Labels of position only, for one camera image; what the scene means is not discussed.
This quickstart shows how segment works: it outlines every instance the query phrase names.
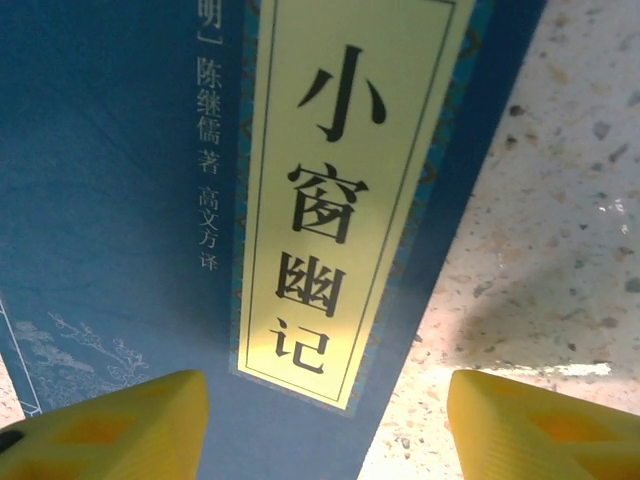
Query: blue book cover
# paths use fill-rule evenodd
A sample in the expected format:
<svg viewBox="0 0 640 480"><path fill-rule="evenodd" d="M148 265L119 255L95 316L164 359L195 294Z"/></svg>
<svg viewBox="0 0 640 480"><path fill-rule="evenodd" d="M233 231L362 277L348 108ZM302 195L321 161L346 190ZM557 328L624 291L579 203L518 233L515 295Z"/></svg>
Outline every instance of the blue book cover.
<svg viewBox="0 0 640 480"><path fill-rule="evenodd" d="M355 479L545 2L515 3L0 3L25 415L199 369L198 478Z"/></svg>

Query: book cover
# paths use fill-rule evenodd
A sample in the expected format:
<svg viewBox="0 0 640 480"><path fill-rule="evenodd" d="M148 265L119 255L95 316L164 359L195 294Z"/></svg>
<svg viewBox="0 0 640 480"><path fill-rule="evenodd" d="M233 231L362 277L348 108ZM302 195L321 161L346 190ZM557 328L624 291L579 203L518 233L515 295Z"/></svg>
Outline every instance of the book cover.
<svg viewBox="0 0 640 480"><path fill-rule="evenodd" d="M544 5L0 5L26 415L208 378L198 478L355 479Z"/></svg>

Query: decorative border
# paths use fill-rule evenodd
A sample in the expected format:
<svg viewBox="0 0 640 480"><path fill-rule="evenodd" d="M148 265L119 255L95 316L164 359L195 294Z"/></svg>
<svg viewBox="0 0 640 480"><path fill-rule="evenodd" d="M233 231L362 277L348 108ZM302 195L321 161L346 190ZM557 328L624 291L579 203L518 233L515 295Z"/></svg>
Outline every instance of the decorative border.
<svg viewBox="0 0 640 480"><path fill-rule="evenodd" d="M229 367L232 373L247 378L269 388L293 395L306 402L313 403L326 410L352 417L362 395L366 377L372 368L377 348L384 334L384 328L391 317L394 305L394 294L405 270L405 264L413 247L416 233L425 216L427 203L438 176L447 146L455 127L455 118L462 105L464 94L471 79L475 60L482 46L489 20L494 10L495 0L477 0L469 26L465 33L458 61L456 63L438 124L434 131L431 146L427 152L425 164L416 188L416 193L409 211L407 222L402 232L400 244L396 251L391 272L387 279L384 293L378 307L376 318L369 334L367 347L361 360L356 382L351 391L346 410L327 405L278 385L271 384L257 377L240 372L237 369L240 335L240 309L242 304L242 270L245 243L245 226L247 218L247 194L249 185L249 162L251 156L251 128L253 123L253 95L256 78L256 58L258 48L258 30L260 18L259 0L247 0L245 10L244 50L242 56L242 85L240 104L240 136L238 139L238 162L236 169L236 211L235 231L233 236L232 267L232 304L231 304L231 355Z"/></svg>

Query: yellow plastic object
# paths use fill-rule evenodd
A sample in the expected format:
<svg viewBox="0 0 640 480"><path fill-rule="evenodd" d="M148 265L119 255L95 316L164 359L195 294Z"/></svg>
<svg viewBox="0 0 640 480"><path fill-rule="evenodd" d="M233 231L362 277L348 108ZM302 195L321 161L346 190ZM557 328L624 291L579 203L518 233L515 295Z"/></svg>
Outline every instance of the yellow plastic object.
<svg viewBox="0 0 640 480"><path fill-rule="evenodd" d="M24 437L0 480L193 480L207 397L204 374L183 371L10 425L0 445Z"/></svg>
<svg viewBox="0 0 640 480"><path fill-rule="evenodd" d="M638 480L640 417L477 371L448 399L465 480Z"/></svg>

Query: plum blossom drawing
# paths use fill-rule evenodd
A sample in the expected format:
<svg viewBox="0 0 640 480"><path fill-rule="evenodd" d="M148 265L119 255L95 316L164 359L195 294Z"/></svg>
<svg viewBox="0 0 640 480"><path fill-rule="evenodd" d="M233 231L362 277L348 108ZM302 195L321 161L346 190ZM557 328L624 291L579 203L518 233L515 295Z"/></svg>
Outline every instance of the plum blossom drawing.
<svg viewBox="0 0 640 480"><path fill-rule="evenodd" d="M14 323L14 334L23 349L30 352L25 356L29 376L36 383L36 390L49 408L55 409L71 405L89 398L104 395L144 382L149 377L142 370L149 368L142 354L125 346L122 339L113 339L110 345L103 345L102 339L84 323L79 327L67 323L60 315L49 313L50 319L59 331L59 337L75 341L79 346L91 349L106 357L109 364L100 374L87 363L78 361L70 353L61 351L54 336L39 330L32 322Z"/></svg>

